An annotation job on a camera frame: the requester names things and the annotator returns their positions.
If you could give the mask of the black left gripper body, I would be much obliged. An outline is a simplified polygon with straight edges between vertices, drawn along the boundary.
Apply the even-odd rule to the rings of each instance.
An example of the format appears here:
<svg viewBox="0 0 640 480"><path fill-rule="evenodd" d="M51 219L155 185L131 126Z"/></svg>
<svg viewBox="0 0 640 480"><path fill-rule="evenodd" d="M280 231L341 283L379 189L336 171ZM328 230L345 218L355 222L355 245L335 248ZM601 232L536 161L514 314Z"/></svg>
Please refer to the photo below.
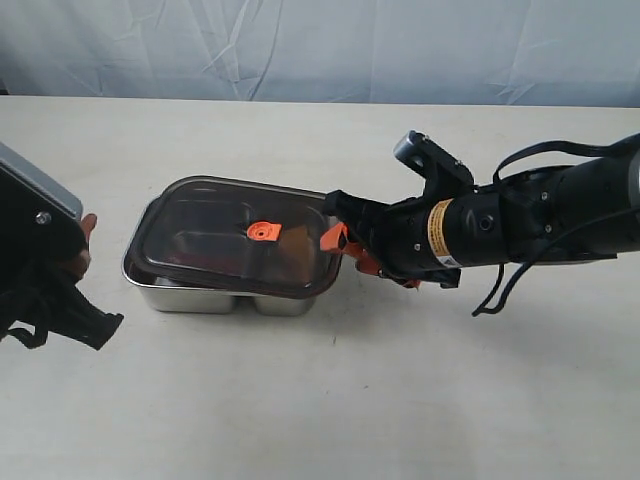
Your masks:
<svg viewBox="0 0 640 480"><path fill-rule="evenodd" d="M62 262L41 260L17 239L1 236L3 339L13 337L32 350L43 346L53 333L100 350L114 336L124 315L101 310L78 289L75 257Z"/></svg>

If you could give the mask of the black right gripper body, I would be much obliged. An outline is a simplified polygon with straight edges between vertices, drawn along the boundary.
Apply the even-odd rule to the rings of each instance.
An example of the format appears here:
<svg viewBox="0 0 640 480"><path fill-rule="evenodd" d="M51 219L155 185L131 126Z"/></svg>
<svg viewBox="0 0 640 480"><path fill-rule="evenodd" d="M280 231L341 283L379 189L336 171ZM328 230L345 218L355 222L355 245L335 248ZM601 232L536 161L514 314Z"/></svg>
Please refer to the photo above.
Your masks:
<svg viewBox="0 0 640 480"><path fill-rule="evenodd" d="M459 286L461 269L442 266L428 242L429 208L423 200L409 198L385 204L336 190L326 195L323 213L348 227L345 249L325 252L350 256L349 245L357 244L393 276L443 289Z"/></svg>

